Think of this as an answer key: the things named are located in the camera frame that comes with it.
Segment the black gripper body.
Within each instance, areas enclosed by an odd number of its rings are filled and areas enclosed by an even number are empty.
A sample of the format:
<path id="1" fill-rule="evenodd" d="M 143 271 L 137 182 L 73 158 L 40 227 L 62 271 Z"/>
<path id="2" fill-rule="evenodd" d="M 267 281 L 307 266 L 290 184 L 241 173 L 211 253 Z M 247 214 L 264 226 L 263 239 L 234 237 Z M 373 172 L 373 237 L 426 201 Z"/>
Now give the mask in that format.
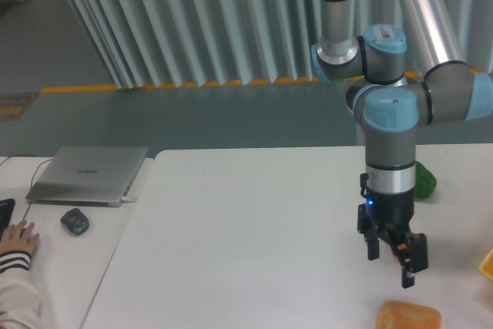
<path id="1" fill-rule="evenodd" d="M 412 232 L 409 226 L 414 215 L 414 190 L 404 193 L 379 193 L 372 190 L 368 173 L 360 175 L 361 196 L 358 206 L 357 231 L 369 238 L 387 243 L 405 243 Z"/>

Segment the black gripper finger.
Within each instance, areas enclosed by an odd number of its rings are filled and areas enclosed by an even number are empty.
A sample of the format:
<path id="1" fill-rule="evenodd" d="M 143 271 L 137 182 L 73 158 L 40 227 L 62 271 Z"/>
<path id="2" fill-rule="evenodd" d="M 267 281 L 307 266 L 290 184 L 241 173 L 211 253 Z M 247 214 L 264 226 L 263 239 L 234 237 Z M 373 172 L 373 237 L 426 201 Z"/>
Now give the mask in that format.
<path id="1" fill-rule="evenodd" d="M 399 240 L 407 243 L 407 255 L 398 259 L 401 265 L 401 286 L 413 287 L 415 274 L 428 268 L 427 236 L 424 233 L 406 233 L 399 238 L 390 239 L 391 243 Z"/>
<path id="2" fill-rule="evenodd" d="M 377 235 L 367 233 L 364 236 L 367 244 L 368 260 L 376 260 L 380 257 L 380 238 Z"/>

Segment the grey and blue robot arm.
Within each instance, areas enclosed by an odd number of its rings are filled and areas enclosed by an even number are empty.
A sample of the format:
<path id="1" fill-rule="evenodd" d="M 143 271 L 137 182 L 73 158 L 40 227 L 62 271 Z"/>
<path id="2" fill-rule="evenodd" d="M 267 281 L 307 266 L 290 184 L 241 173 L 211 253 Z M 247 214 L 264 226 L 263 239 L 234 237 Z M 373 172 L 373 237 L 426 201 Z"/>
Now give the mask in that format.
<path id="1" fill-rule="evenodd" d="M 362 128 L 364 203 L 357 231 L 367 257 L 380 242 L 397 257 L 403 287 L 428 267 L 427 238 L 409 223 L 417 195 L 416 130 L 420 125 L 468 121 L 492 112 L 492 77 L 464 60 L 444 0 L 399 0 L 405 29 L 389 24 L 354 32 L 354 0 L 321 0 L 326 19 L 311 49 L 322 82 L 355 78 L 346 102 Z"/>

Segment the cream sleeved forearm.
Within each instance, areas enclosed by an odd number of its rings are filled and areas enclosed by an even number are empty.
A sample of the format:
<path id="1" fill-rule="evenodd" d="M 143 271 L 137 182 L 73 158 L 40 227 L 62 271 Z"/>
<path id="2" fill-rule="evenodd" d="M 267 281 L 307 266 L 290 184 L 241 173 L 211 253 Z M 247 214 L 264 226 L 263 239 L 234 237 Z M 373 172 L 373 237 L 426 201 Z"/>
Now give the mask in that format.
<path id="1" fill-rule="evenodd" d="M 41 296 L 30 271 L 31 254 L 1 254 L 1 328 L 41 328 Z"/>

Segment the person's hand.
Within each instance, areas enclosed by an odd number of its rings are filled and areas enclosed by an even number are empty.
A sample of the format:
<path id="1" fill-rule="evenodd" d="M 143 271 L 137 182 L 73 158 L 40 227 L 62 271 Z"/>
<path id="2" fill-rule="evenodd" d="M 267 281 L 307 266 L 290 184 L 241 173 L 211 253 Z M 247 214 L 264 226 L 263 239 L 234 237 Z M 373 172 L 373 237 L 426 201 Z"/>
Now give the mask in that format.
<path id="1" fill-rule="evenodd" d="M 24 253 L 32 257 L 40 241 L 40 234 L 34 228 L 35 224 L 26 220 L 6 227 L 1 235 L 1 256 Z"/>

